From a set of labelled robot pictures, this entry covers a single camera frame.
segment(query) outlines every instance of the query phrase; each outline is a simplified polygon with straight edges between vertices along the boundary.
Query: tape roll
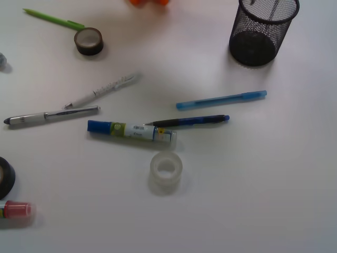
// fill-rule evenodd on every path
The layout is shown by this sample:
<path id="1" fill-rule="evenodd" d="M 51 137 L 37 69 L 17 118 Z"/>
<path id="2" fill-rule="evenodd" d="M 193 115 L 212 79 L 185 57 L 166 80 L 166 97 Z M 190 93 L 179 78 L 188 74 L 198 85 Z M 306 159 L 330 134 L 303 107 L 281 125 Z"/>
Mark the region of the tape roll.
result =
<path id="1" fill-rule="evenodd" d="M 150 172 L 154 181 L 161 186 L 172 186 L 180 180 L 183 163 L 173 152 L 162 151 L 156 154 L 150 163 Z"/>
<path id="2" fill-rule="evenodd" d="M 15 171 L 9 163 L 0 157 L 0 199 L 9 194 L 15 182 Z"/>
<path id="3" fill-rule="evenodd" d="M 75 34 L 74 41 L 77 50 L 84 55 L 95 55 L 103 49 L 103 38 L 99 30 L 84 28 Z"/>

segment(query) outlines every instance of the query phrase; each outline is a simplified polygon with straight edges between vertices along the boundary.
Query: orange object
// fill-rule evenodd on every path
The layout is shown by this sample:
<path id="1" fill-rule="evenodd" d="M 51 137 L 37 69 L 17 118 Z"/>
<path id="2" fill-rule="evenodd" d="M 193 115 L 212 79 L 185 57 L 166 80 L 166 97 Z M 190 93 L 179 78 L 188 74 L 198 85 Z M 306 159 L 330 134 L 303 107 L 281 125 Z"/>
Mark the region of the orange object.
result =
<path id="1" fill-rule="evenodd" d="M 130 0 L 130 2 L 133 5 L 138 5 L 141 3 L 142 0 Z M 170 0 L 156 0 L 156 2 L 159 2 L 161 5 L 166 5 L 169 3 Z"/>

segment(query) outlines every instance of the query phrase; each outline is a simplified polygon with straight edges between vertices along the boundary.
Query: light blue pen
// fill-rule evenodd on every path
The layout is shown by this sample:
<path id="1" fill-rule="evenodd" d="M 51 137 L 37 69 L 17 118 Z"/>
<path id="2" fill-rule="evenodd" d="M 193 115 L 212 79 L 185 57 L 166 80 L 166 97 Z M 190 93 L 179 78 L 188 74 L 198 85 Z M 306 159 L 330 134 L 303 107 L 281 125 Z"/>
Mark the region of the light blue pen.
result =
<path id="1" fill-rule="evenodd" d="M 204 100 L 177 103 L 176 107 L 178 110 L 201 108 L 201 107 L 213 106 L 213 105 L 218 105 L 218 104 L 223 104 L 223 103 L 233 103 L 233 102 L 239 102 L 239 101 L 262 99 L 265 96 L 267 96 L 267 91 L 254 91 L 254 92 L 241 93 L 238 95 L 222 96 L 222 97 L 213 98 L 213 99 L 204 99 Z"/>

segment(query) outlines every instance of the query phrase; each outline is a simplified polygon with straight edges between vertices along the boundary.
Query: mesh pencil holder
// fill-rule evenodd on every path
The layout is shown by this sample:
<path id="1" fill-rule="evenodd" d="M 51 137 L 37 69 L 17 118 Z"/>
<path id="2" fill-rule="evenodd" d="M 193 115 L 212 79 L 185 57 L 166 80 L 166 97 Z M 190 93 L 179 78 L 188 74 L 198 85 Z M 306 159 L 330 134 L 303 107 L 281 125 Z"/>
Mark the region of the mesh pencil holder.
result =
<path id="1" fill-rule="evenodd" d="M 229 43 L 232 56 L 247 66 L 273 60 L 299 9 L 298 0 L 239 0 Z"/>

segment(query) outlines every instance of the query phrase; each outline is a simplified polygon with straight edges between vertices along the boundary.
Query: black electrical tape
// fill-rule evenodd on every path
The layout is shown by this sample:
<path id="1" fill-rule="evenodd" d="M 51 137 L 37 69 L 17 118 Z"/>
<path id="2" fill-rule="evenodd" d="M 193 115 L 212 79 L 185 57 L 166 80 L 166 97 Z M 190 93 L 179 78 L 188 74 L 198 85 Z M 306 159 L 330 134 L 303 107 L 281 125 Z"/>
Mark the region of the black electrical tape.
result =
<path id="1" fill-rule="evenodd" d="M 99 30 L 84 28 L 75 34 L 74 41 L 77 50 L 84 55 L 95 55 L 103 49 L 103 38 Z"/>
<path id="2" fill-rule="evenodd" d="M 9 163 L 0 157 L 0 199 L 9 194 L 15 182 L 15 171 Z"/>

